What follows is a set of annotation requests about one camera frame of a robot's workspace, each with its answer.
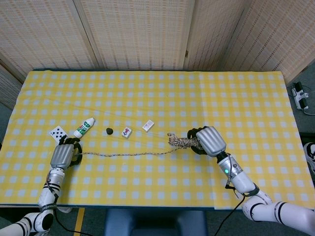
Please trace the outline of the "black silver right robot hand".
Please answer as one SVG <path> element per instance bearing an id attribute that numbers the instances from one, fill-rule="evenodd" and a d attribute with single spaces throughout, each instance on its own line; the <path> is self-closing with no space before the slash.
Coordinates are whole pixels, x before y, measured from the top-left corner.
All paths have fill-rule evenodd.
<path id="1" fill-rule="evenodd" d="M 192 146 L 191 149 L 199 155 L 216 157 L 226 150 L 226 142 L 213 126 L 193 128 L 187 132 L 187 138 L 197 139 L 197 147 Z"/>

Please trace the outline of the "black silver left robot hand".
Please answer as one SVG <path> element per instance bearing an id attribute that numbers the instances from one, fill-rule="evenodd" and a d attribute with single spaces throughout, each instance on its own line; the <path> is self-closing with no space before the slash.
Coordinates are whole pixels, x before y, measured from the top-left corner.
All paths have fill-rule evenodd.
<path id="1" fill-rule="evenodd" d="M 52 168 L 61 168 L 63 170 L 79 165 L 82 161 L 82 152 L 79 138 L 68 138 L 64 135 L 55 147 L 50 165 Z"/>

